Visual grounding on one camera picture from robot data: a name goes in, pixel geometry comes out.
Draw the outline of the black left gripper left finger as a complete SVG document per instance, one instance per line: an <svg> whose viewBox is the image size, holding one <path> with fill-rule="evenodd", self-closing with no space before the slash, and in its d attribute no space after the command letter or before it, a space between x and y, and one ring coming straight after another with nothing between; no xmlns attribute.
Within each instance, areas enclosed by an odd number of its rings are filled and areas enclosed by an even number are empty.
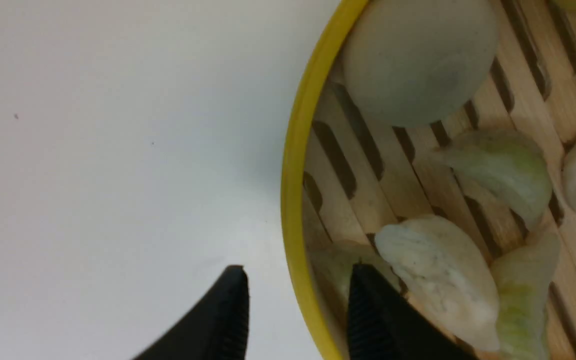
<svg viewBox="0 0 576 360"><path fill-rule="evenodd" d="M228 265L204 296L137 360L244 360L249 343L249 278Z"/></svg>

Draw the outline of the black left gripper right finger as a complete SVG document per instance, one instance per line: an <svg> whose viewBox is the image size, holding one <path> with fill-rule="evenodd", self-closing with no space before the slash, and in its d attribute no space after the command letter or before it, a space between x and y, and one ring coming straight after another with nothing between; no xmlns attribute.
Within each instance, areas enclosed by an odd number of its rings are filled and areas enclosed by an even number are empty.
<svg viewBox="0 0 576 360"><path fill-rule="evenodd" d="M432 325L370 264L353 265L347 308L352 360L475 360Z"/></svg>

